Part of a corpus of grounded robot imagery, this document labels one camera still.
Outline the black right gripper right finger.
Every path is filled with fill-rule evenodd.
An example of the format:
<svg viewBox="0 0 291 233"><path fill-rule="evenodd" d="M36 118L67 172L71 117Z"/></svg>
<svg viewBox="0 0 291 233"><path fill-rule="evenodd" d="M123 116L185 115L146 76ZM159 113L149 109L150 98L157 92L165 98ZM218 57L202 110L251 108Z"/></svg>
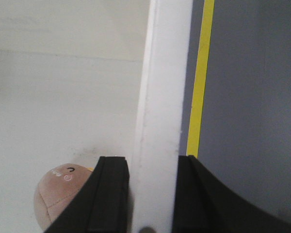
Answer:
<svg viewBox="0 0 291 233"><path fill-rule="evenodd" d="M237 195L194 156L179 156L172 232L291 233L291 224Z"/></svg>

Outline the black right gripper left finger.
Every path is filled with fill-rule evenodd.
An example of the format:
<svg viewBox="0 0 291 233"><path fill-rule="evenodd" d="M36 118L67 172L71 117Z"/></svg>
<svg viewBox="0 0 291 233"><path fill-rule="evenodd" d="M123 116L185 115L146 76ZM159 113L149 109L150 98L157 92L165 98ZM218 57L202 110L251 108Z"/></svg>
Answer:
<svg viewBox="0 0 291 233"><path fill-rule="evenodd" d="M85 185L46 232L125 233L128 197L125 157L101 156Z"/></svg>

